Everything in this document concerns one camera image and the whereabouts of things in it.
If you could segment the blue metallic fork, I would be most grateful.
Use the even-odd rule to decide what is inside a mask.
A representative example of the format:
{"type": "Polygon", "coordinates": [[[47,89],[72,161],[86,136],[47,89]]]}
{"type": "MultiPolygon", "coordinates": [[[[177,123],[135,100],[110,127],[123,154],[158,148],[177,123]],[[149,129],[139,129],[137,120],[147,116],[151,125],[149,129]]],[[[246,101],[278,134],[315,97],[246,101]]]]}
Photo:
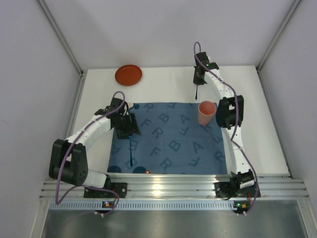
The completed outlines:
{"type": "Polygon", "coordinates": [[[132,134],[129,135],[129,150],[130,150],[130,167],[133,167],[133,157],[132,157],[132,134]]]}

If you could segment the blue lettered placemat cloth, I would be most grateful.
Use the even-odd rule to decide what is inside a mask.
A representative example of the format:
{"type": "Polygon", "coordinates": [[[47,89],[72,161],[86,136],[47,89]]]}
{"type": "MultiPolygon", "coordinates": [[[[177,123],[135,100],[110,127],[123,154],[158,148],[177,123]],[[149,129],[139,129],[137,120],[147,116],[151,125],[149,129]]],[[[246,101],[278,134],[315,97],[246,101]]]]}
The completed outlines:
{"type": "Polygon", "coordinates": [[[216,120],[198,123],[197,103],[138,103],[135,113],[141,135],[112,139],[108,172],[183,175],[227,173],[223,136],[216,120]]]}

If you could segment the pink plastic cup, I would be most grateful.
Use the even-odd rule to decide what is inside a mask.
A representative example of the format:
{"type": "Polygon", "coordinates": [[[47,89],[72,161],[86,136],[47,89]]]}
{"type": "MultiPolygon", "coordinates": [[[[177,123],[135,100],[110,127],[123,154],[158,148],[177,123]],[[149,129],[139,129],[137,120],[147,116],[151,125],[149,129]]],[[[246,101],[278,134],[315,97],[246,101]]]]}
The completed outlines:
{"type": "Polygon", "coordinates": [[[207,125],[216,113],[216,104],[210,101],[203,101],[198,106],[198,123],[207,125]]]}

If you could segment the orange-red plate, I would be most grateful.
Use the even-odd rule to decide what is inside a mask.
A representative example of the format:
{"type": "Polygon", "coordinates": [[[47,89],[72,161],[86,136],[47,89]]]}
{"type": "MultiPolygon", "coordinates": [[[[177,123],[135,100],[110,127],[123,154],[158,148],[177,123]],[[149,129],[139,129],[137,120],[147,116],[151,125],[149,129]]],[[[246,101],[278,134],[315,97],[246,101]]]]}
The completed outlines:
{"type": "Polygon", "coordinates": [[[132,64],[120,67],[115,73],[115,80],[123,86],[133,86],[137,84],[142,78],[142,70],[132,64]]]}

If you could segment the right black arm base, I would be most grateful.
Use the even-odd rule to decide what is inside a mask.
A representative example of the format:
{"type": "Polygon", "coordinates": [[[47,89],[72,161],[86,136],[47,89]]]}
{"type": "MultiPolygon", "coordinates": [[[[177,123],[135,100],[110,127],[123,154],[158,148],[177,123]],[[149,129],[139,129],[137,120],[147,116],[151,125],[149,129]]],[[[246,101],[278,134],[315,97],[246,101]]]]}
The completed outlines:
{"type": "Polygon", "coordinates": [[[249,186],[243,189],[234,188],[230,182],[216,182],[214,184],[215,194],[217,198],[223,200],[229,200],[231,198],[254,198],[257,193],[257,197],[260,197],[260,189],[257,188],[257,184],[249,186]]]}

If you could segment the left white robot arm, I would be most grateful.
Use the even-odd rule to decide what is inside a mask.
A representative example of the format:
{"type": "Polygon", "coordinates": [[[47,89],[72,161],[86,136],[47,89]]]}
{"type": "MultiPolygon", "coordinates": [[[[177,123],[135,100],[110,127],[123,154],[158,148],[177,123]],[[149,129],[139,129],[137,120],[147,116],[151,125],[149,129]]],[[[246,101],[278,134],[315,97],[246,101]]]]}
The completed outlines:
{"type": "Polygon", "coordinates": [[[109,189],[110,176],[89,169],[87,152],[112,129],[118,139],[130,139],[133,134],[141,134],[135,114],[129,112],[128,104],[123,99],[116,97],[105,109],[97,110],[77,133],[53,143],[49,177],[74,186],[109,189]]]}

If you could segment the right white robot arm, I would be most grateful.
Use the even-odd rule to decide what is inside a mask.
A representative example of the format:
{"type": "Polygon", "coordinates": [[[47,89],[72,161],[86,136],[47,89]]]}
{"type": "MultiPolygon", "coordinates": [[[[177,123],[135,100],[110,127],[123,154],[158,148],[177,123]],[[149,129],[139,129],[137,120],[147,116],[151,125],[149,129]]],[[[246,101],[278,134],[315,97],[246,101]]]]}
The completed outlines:
{"type": "Polygon", "coordinates": [[[250,187],[257,187],[257,176],[253,166],[243,151],[242,122],[244,117],[244,98],[226,83],[215,62],[210,62],[205,52],[194,53],[195,57],[195,84],[207,84],[218,98],[215,114],[217,125],[222,128],[228,140],[228,149],[232,163],[231,187],[235,192],[250,187]]]}

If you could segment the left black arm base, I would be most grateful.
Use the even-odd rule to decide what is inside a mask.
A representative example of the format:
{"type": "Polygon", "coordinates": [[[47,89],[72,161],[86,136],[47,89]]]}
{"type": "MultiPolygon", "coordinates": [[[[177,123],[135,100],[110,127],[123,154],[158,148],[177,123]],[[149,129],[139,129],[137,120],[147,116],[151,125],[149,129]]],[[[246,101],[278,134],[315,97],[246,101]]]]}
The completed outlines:
{"type": "Polygon", "coordinates": [[[84,198],[125,198],[127,185],[125,182],[113,182],[109,189],[87,187],[84,190],[84,198]]]}

